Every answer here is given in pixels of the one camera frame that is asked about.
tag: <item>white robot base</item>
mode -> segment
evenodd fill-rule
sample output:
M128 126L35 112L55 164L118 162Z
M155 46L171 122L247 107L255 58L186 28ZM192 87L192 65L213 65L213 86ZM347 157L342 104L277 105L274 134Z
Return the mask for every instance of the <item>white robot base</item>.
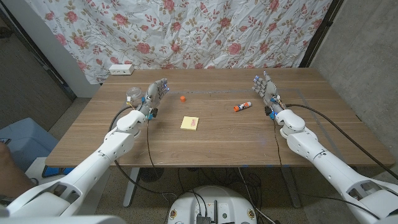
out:
M181 195L170 208L168 224L257 223L253 206L237 192L216 185L201 186L193 190L198 200L192 191Z

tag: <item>floral curtain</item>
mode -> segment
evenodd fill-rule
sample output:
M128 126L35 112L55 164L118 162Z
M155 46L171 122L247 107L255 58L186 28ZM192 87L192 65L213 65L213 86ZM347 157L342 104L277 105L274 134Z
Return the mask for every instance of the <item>floral curtain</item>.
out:
M331 0L26 0L92 84L135 69L297 67Z

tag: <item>electrical outlet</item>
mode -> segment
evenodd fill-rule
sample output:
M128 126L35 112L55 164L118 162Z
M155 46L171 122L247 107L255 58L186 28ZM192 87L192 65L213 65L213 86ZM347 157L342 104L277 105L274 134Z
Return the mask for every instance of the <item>electrical outlet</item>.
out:
M112 65L109 68L112 75L131 75L134 67L130 65Z

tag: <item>yellow sticky note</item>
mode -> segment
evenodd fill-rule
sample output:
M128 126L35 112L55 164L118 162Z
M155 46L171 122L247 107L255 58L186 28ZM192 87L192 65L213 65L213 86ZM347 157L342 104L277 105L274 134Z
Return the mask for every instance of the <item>yellow sticky note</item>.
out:
M196 130L199 118L184 116L182 120L181 129Z

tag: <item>table surface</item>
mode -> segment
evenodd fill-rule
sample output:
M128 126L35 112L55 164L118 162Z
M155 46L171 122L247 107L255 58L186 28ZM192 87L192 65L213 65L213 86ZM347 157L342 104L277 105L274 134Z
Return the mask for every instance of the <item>table surface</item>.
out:
M263 69L135 70L128 76L110 76L87 104L46 160L48 166L75 167L103 142L114 115L123 107L126 91L133 86L168 78L170 92L149 123L150 154L159 167L279 166L274 123L264 113L264 103L251 90L252 79ZM311 106L332 119L385 165L395 160L360 121L337 92L312 68L270 68L284 103ZM235 105L250 101L248 109ZM301 116L319 141L354 166L375 163L322 117L304 108L291 108ZM196 131L180 129L184 116L199 117ZM147 131L143 129L133 149L119 159L122 166L150 167ZM283 165L310 166L292 152L279 134Z

